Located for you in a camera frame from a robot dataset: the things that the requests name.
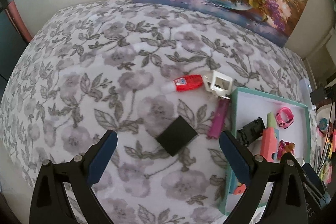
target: white cap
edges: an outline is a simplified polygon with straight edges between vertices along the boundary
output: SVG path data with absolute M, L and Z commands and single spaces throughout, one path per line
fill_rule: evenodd
M 165 84 L 161 87 L 161 91 L 162 91 L 164 94 L 171 93 L 171 92 L 176 92 L 176 85 L 175 85 L 175 82 L 174 82 L 174 81 L 170 81 L 170 82 L 165 83 Z

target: bed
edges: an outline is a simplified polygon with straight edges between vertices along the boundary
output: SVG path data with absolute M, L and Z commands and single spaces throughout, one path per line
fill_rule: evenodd
M 11 75 L 0 106 L 1 140 L 33 187 L 42 160 L 69 161 L 115 130 L 116 152 L 93 186 L 114 223 L 222 223 L 217 206 L 227 161 L 218 141 L 206 139 L 216 101 L 203 88 L 170 94 L 160 88 L 209 70 L 231 76 L 235 86 L 298 102 L 299 80 L 307 78 L 295 53 L 199 12 L 132 0 L 62 9 Z M 155 137 L 178 115 L 199 136 L 170 157 Z M 313 113 L 310 126 L 313 160 Z M 66 189 L 78 222 L 85 223 L 71 186 Z M 259 211 L 253 222 L 260 217 Z

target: black foam cube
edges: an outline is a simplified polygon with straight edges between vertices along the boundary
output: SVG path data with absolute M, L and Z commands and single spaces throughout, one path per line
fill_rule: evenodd
M 175 156 L 198 134 L 187 123 L 182 116 L 179 116 L 168 128 L 156 138 L 169 155 Z

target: pink watch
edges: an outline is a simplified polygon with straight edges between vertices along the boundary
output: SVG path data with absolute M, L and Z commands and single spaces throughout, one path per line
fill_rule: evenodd
M 285 122 L 282 117 L 281 113 L 284 113 L 287 116 L 287 121 Z M 279 127 L 281 128 L 288 128 L 294 122 L 294 115 L 292 111 L 288 107 L 281 108 L 277 115 L 275 116 Z

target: red glue tube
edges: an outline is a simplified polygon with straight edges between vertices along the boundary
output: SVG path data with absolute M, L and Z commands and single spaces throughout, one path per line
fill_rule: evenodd
M 185 75 L 177 78 L 174 81 L 168 82 L 161 87 L 164 93 L 181 92 L 187 90 L 195 90 L 203 85 L 203 79 L 201 75 Z

